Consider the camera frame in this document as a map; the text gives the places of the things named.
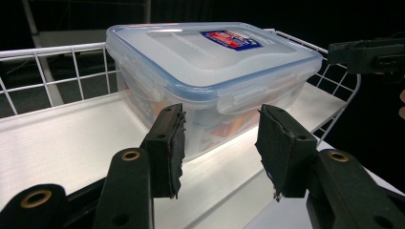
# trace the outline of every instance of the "black background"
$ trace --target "black background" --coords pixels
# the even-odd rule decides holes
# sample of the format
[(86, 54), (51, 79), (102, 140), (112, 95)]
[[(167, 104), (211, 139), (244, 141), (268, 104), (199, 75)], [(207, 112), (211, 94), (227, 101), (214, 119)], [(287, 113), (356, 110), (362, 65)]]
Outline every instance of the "black background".
[[(141, 23), (143, 16), (137, 6), (71, 3), (68, 20), (64, 14), (67, 2), (31, 4), (40, 31), (107, 29), (115, 24)], [(322, 48), (405, 31), (400, 0), (155, 0), (152, 4), (152, 22), (240, 21), (283, 31)], [(2, 5), (0, 50), (33, 48), (21, 2), (5, 1)], [(398, 115), (403, 89), (404, 80), (392, 83), (382, 75), (363, 75), (359, 93), (326, 141), (355, 155), (366, 168), (405, 192), (405, 120)]]

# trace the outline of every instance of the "plastic box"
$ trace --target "plastic box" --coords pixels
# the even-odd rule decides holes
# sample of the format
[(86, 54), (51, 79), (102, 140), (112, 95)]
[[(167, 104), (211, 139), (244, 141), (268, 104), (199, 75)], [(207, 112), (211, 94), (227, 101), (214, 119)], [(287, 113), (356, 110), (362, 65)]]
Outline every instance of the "plastic box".
[(183, 104), (185, 160), (256, 126), (262, 104), (287, 108), (322, 63), (318, 52), (236, 22), (113, 26), (106, 45), (145, 127)]

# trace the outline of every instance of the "bolt hole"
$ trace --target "bolt hole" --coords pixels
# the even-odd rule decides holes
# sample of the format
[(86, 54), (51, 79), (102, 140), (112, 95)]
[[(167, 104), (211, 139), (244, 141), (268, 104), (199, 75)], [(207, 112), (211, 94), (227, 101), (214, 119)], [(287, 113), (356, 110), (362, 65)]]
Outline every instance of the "bolt hole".
[(135, 160), (138, 159), (140, 156), (140, 153), (137, 151), (131, 151), (131, 152), (126, 152), (121, 156), (121, 159), (123, 160)]
[(307, 137), (304, 136), (304, 135), (298, 135), (297, 138), (300, 139), (300, 140), (305, 140), (305, 139), (307, 139)]
[(34, 208), (50, 199), (52, 192), (49, 190), (36, 190), (26, 195), (21, 201), (21, 207)]
[(120, 214), (113, 218), (112, 223), (114, 226), (120, 227), (127, 224), (128, 221), (129, 221), (128, 215)]
[(330, 158), (339, 161), (339, 162), (347, 162), (349, 158), (342, 153), (337, 152), (330, 152)]
[(373, 218), (374, 221), (383, 228), (394, 228), (393, 224), (387, 218), (381, 216), (374, 216)]

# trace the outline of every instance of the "white surface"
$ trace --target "white surface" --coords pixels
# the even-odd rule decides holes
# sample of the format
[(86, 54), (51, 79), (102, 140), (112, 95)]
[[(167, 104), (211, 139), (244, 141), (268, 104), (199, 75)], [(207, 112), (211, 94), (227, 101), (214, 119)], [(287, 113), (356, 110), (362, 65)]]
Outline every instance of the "white surface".
[[(288, 111), (312, 131), (343, 105), (306, 84)], [(119, 94), (1, 119), (0, 208), (38, 183), (60, 184), (70, 194), (104, 177), (111, 157), (138, 147), (145, 134)], [(234, 215), (217, 228), (225, 228), (226, 222), (241, 228), (259, 214), (271, 202), (271, 196), (260, 198), (268, 194), (271, 184), (261, 184), (263, 166), (254, 147), (256, 135), (254, 128), (183, 163), (179, 199), (155, 199), (157, 228), (212, 228), (217, 214), (226, 209), (233, 209)], [(252, 194), (256, 186), (263, 193)]]

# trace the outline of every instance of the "brass ring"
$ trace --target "brass ring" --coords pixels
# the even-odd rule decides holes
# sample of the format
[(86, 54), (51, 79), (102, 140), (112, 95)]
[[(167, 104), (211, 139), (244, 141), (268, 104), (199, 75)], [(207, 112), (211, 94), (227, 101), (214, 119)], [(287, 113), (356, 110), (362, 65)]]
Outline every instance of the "brass ring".
[(338, 152), (329, 152), (329, 157), (336, 161), (339, 161), (339, 162), (348, 162), (349, 161), (349, 158), (345, 154), (338, 153)]
[(51, 198), (52, 192), (46, 189), (35, 190), (21, 200), (21, 207), (34, 208)]
[(129, 161), (129, 160), (135, 160), (138, 159), (140, 156), (140, 153), (138, 151), (130, 151), (130, 152), (125, 152), (122, 154), (121, 158), (123, 160)]

